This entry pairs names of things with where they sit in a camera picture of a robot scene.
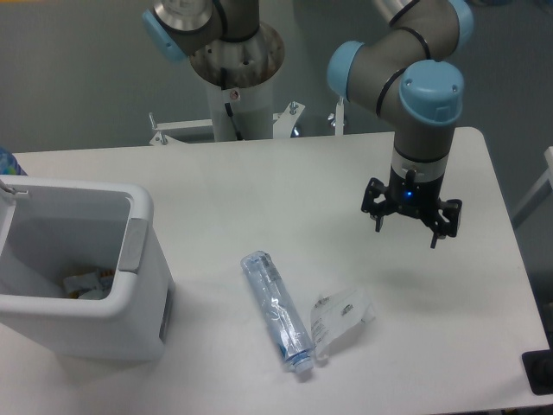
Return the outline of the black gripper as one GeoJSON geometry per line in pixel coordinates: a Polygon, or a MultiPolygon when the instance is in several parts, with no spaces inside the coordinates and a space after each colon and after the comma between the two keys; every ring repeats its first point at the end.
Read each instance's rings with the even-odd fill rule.
{"type": "Polygon", "coordinates": [[[462,201],[441,201],[441,188],[442,176],[430,182],[409,182],[391,169],[388,187],[375,177],[370,179],[361,211],[375,221],[377,233],[386,215],[428,216],[425,225],[432,231],[430,247],[435,248],[439,239],[455,238],[461,222],[462,201]]]}

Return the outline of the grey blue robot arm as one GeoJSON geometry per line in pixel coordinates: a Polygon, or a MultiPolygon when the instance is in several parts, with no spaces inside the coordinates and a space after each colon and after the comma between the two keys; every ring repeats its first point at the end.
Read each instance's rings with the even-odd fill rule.
{"type": "MultiPolygon", "coordinates": [[[[461,201],[442,200],[443,177],[461,115],[464,79],[448,63],[474,29],[463,1],[379,1],[390,32],[366,45],[348,41],[333,53],[327,83],[394,129],[388,182],[372,178],[361,209],[381,224],[390,214],[420,220],[434,240],[458,233],[461,201]]],[[[219,141],[270,138],[272,105],[252,94],[283,63],[280,36],[256,1],[157,1],[143,12],[150,39],[171,61],[189,60],[214,87],[219,141]]]]}

